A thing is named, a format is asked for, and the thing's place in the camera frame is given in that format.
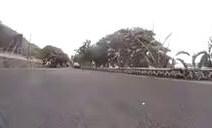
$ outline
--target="hill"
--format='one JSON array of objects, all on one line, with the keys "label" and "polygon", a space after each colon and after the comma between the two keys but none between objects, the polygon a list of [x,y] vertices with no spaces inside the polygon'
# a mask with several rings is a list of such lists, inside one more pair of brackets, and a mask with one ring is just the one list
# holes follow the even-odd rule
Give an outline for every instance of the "hill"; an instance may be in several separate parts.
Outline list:
[{"label": "hill", "polygon": [[[15,48],[15,53],[28,56],[28,47],[29,41],[24,38],[22,34],[4,25],[0,21],[0,49],[3,51],[12,51]],[[30,43],[30,56],[38,57],[40,51],[41,48],[33,43]]]}]

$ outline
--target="gray asphalt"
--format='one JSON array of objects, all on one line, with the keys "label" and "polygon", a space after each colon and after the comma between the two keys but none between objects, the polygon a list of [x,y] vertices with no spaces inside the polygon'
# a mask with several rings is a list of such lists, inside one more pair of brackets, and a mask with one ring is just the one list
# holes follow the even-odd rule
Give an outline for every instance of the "gray asphalt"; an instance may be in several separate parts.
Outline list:
[{"label": "gray asphalt", "polygon": [[7,128],[212,128],[212,84],[6,69],[0,70],[0,115]]}]

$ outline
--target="stone wall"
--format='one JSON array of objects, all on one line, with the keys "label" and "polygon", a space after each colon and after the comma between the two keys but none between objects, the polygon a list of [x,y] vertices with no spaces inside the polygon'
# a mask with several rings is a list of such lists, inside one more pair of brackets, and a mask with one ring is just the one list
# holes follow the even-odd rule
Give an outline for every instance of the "stone wall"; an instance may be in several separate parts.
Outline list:
[{"label": "stone wall", "polygon": [[169,69],[169,68],[88,68],[83,69],[127,73],[134,75],[166,77],[184,80],[212,80],[212,69]]},{"label": "stone wall", "polygon": [[41,66],[42,63],[36,61],[0,56],[0,68],[36,68]]}]

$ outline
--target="car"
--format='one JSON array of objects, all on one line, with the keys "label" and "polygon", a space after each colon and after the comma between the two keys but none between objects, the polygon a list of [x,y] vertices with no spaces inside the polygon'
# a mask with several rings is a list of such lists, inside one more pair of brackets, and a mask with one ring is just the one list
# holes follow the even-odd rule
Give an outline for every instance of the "car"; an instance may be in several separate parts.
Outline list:
[{"label": "car", "polygon": [[80,64],[78,62],[73,63],[73,68],[80,68]]}]

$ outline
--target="sky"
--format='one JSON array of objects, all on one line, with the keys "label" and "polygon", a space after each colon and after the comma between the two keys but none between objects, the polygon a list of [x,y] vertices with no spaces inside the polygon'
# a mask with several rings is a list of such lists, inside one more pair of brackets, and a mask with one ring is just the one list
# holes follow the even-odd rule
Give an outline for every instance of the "sky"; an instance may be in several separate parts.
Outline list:
[{"label": "sky", "polygon": [[212,0],[0,0],[0,20],[41,48],[69,56],[86,39],[96,43],[121,28],[154,28],[156,39],[178,51],[207,50]]}]

